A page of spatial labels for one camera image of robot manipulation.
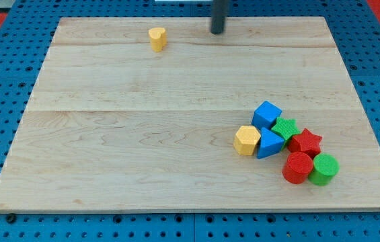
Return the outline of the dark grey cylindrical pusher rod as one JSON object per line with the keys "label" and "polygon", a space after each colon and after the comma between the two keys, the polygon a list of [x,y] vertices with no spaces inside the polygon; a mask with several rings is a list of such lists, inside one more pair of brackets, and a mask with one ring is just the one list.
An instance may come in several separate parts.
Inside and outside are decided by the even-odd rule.
{"label": "dark grey cylindrical pusher rod", "polygon": [[225,30],[225,22],[229,11],[229,0],[213,0],[211,5],[212,34],[222,34]]}

